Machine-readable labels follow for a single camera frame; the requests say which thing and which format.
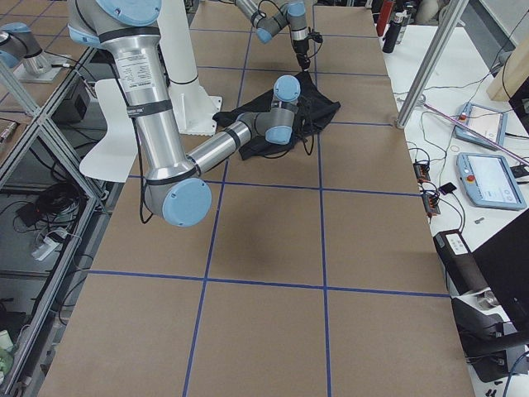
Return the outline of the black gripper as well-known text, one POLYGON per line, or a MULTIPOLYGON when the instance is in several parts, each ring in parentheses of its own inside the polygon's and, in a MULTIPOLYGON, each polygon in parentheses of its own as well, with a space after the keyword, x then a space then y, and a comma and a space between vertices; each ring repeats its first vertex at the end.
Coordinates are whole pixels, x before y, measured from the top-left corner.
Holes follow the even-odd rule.
POLYGON ((309 69, 310 59, 308 59, 307 52, 309 50, 308 38, 305 37, 302 40, 292 40, 293 50, 298 57, 298 64, 301 69, 309 69))

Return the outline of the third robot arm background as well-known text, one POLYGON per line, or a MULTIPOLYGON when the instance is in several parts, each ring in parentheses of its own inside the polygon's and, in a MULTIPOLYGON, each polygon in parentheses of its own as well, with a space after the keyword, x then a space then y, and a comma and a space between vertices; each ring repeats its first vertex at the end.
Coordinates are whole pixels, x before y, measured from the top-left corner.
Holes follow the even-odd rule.
POLYGON ((29 26, 22 22, 1 26, 1 60, 27 83, 50 84, 60 71, 52 66, 29 26))

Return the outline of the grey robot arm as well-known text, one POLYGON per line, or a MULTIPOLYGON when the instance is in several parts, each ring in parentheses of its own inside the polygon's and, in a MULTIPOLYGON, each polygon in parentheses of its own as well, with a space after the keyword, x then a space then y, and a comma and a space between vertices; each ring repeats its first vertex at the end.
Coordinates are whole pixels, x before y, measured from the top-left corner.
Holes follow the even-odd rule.
POLYGON ((235 6, 247 17, 256 29, 256 35, 264 44, 270 42, 285 27, 290 31, 290 40, 301 70, 309 69, 309 27, 304 1, 287 1, 278 11, 268 17, 254 1, 234 1, 235 6))
POLYGON ((175 102, 166 79, 179 60, 193 63, 185 7, 176 1, 70 1, 73 41, 108 51, 117 83, 135 128, 136 144, 149 164, 141 204, 177 227, 191 227, 207 215, 212 193, 201 175, 258 135, 289 143, 301 87, 291 75, 274 83, 267 112, 245 112, 221 132, 186 153, 175 102))

